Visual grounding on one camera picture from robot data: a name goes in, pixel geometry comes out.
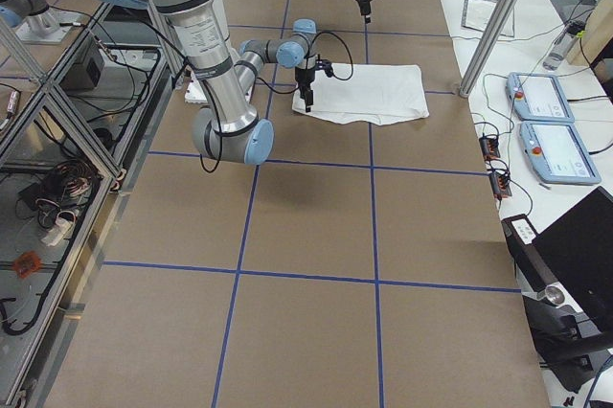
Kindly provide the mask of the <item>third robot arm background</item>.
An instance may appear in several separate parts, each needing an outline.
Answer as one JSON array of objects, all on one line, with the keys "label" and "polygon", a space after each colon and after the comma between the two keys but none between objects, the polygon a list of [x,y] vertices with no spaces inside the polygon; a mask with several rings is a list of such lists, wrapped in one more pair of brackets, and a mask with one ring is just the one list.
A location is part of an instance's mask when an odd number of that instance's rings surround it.
[{"label": "third robot arm background", "polygon": [[47,0],[1,0],[1,17],[23,42],[57,44],[80,23],[81,14],[55,11]]}]

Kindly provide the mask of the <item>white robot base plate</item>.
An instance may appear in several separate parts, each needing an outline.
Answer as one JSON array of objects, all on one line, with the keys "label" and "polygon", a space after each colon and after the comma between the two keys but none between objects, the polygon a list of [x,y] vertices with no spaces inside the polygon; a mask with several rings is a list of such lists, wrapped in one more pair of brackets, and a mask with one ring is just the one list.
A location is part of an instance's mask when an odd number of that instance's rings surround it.
[{"label": "white robot base plate", "polygon": [[247,93],[255,82],[256,75],[249,68],[230,67],[225,71],[191,71],[187,101],[216,104],[219,110],[241,110],[248,104]]}]

